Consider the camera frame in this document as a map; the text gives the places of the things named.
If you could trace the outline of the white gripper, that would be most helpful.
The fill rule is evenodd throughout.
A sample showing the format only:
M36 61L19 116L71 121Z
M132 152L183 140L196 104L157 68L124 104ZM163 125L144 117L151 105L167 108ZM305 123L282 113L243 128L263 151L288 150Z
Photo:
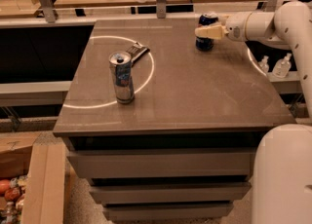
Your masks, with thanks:
M227 37L233 41L246 42L248 40L248 21L251 12L239 12L231 16L219 16L218 21L222 25L207 25L197 27L195 35L199 38L222 39L227 33Z

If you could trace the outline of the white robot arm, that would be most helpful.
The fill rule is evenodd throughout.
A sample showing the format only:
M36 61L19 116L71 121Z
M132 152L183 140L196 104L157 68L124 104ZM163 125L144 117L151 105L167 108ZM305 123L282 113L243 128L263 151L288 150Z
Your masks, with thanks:
M195 35L290 50L312 115L312 15L307 4L291 1L274 12L238 12L224 24L196 28ZM254 158L252 224L312 224L311 188L312 127L287 124L269 131Z

